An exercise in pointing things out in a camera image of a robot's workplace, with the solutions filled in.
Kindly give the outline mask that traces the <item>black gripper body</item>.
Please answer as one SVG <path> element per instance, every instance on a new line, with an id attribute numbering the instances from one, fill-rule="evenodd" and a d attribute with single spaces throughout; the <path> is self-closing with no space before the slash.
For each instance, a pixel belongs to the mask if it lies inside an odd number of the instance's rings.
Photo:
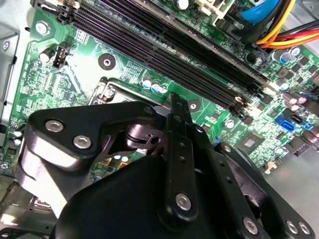
<path id="1" fill-rule="evenodd" d="M 207 164 L 194 157 L 199 200 L 197 219 L 184 228 L 169 229 L 158 215 L 164 199 L 166 164 L 145 156 L 75 194 L 64 207 L 55 239 L 241 239 L 210 177 Z"/>

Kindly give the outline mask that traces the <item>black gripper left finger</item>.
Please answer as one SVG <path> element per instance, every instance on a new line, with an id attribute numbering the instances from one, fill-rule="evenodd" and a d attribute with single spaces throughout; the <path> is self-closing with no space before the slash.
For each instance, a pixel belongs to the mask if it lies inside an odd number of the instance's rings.
<path id="1" fill-rule="evenodd" d="M 160 212 L 176 223 L 198 215 L 192 125 L 187 101 L 176 93 L 167 113 L 145 102 L 39 110 L 26 123 L 16 167 L 22 188 L 59 217 L 67 202 L 90 185 L 92 166 L 106 158 L 146 149 L 166 162 Z"/>

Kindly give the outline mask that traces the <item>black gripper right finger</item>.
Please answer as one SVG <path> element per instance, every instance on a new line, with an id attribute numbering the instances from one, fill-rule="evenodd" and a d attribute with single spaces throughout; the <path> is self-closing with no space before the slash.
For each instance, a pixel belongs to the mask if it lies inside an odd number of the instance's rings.
<path id="1" fill-rule="evenodd" d="M 226 239 L 314 239 L 315 232 L 263 178 L 250 159 L 226 143 L 213 146 L 193 124 L 181 99 L 195 167 L 201 170 L 205 209 Z"/>

